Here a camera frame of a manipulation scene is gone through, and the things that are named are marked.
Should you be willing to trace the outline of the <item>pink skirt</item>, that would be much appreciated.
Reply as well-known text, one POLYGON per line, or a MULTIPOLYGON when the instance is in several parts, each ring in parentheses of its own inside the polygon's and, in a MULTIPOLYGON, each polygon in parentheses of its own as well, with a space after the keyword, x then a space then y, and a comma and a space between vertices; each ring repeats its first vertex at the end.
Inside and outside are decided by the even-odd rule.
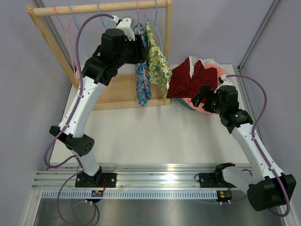
MULTIPOLYGON (((234 69, 233 69, 233 66, 232 65, 221 65, 221 68, 217 69, 217 76, 218 78, 221 77, 222 75, 230 75, 230 73, 233 73, 234 72, 234 69)), ((203 103, 201 103, 199 105, 199 107, 194 107, 193 104, 192 104, 192 101, 190 98, 183 98, 183 100, 189 104, 193 109, 195 109, 195 111, 198 111, 198 112, 201 112, 201 113, 207 113, 209 114, 209 112, 206 112, 204 109, 203 109, 203 103)))

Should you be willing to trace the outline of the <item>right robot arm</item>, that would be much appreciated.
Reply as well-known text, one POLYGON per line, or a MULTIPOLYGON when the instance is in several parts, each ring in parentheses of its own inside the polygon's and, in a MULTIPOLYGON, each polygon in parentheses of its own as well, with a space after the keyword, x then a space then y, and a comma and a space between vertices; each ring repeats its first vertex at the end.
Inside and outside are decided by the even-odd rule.
POLYGON ((213 89, 204 85, 191 101, 194 106, 203 103, 205 111, 219 115, 221 124, 238 142, 254 173, 250 176, 231 162, 223 163, 215 167, 214 183, 239 188, 256 211, 289 206, 296 180, 292 174, 286 175, 268 154, 253 130, 250 115, 239 107, 235 86, 222 85, 213 89))

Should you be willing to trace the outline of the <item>blue floral skirt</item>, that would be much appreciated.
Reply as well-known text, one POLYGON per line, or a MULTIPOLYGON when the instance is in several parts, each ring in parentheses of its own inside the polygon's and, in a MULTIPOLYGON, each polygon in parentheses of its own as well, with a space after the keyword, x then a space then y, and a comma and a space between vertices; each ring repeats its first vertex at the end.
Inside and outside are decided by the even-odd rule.
MULTIPOLYGON (((141 35, 143 46, 148 50, 144 26, 141 23, 138 23, 134 26, 133 31, 134 34, 141 35)), ((144 107, 147 105, 147 101, 151 99, 150 78, 146 60, 143 63, 135 64, 135 79, 137 103, 144 107)))

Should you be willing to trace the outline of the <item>pink hanger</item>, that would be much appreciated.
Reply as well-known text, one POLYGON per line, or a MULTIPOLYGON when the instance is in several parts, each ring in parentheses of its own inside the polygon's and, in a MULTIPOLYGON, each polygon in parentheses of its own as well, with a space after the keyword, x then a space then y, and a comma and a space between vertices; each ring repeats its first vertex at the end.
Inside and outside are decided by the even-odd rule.
POLYGON ((137 4, 137 27, 138 27, 138 32, 141 34, 141 29, 140 29, 140 7, 139 7, 139 0, 136 0, 137 4))
POLYGON ((78 73, 77 73, 77 66, 76 66, 76 64, 74 63, 74 60, 73 60, 71 39, 69 37, 69 31, 70 30, 72 31, 72 34, 75 35, 73 23, 72 23, 71 20, 69 20, 67 26, 64 26, 64 24, 62 23, 59 15, 58 15, 58 12, 56 10, 56 6, 54 6, 54 11, 55 11, 56 18, 59 21, 60 26, 63 29, 64 33, 65 33, 65 39, 66 39, 66 42, 67 42, 67 48, 68 48, 68 53, 69 53, 69 57, 70 57, 70 61, 71 61, 71 67, 72 67, 74 79, 75 79, 76 84, 79 85, 80 81, 79 81, 79 76, 78 76, 78 73))

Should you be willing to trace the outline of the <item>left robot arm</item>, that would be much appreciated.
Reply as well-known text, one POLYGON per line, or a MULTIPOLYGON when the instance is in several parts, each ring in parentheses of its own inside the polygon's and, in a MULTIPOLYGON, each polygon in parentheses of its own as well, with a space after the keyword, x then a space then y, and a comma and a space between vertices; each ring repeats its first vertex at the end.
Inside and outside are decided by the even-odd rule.
POLYGON ((124 64, 143 63, 146 55, 141 35, 134 34, 132 28, 106 30, 101 44, 85 62, 83 88, 72 103, 76 109, 69 109, 67 119, 49 130, 79 159, 83 171, 77 179, 81 186, 97 187, 102 181, 102 168, 92 153, 95 141, 84 133, 89 116, 118 69, 124 64))

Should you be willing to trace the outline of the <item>white skirt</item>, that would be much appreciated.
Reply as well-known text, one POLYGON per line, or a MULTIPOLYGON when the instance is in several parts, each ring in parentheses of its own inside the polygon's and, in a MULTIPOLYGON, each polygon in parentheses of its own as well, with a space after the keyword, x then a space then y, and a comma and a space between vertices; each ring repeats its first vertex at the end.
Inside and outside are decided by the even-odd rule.
POLYGON ((195 67, 195 64, 197 63, 197 61, 201 61, 205 68, 210 68, 210 67, 214 67, 217 69, 221 68, 221 65, 218 64, 217 62, 215 62, 212 58, 201 59, 201 58, 198 58, 197 56, 189 56, 190 77, 191 78, 194 74, 194 67, 195 67))

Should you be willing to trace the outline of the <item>red polka dot skirt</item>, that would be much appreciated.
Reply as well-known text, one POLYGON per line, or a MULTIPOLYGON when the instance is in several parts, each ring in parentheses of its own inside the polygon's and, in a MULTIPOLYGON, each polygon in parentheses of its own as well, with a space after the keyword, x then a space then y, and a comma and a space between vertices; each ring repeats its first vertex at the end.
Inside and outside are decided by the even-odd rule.
POLYGON ((212 67, 206 69, 201 61, 197 61, 191 78, 189 57, 187 57, 172 70, 167 98, 193 98, 203 85, 211 88, 218 86, 217 69, 212 67))

